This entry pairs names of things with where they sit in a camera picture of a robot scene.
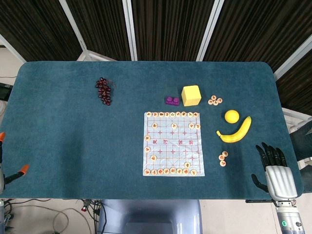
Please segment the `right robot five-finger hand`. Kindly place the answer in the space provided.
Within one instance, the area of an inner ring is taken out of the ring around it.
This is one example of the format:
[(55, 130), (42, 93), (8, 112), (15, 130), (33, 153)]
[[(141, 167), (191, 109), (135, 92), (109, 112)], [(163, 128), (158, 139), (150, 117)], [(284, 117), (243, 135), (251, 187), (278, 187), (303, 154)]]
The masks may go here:
[(254, 185), (268, 193), (276, 202), (290, 201), (298, 197), (292, 171), (288, 167), (284, 153), (262, 142), (256, 145), (265, 172), (266, 184), (262, 184), (255, 174), (251, 174)]

